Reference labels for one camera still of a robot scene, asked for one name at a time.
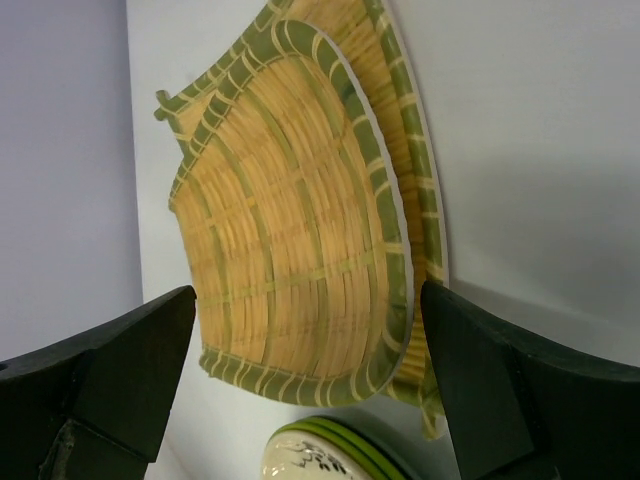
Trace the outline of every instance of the stacked basket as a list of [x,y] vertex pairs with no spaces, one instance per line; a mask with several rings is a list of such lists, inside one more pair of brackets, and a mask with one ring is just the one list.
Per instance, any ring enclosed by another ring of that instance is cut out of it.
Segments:
[[442,413],[422,324],[447,283],[433,154],[380,0],[271,0],[169,98],[170,196],[212,376],[280,401]]

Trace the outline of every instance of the white surface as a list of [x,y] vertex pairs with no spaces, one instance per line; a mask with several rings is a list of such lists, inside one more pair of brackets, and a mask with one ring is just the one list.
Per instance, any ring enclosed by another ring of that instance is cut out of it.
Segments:
[[[166,208],[180,152],[153,118],[154,92],[175,94],[202,73],[261,5],[128,2],[146,299],[190,281]],[[452,287],[550,338],[640,365],[640,4],[393,5],[439,163]],[[309,412],[206,378],[199,343],[196,333],[167,442],[184,478],[258,478],[270,433]],[[363,412],[402,432],[390,438],[425,476],[456,478],[446,440],[420,439],[417,410],[376,397],[340,414]]]
[[0,360],[142,303],[122,0],[0,1]]

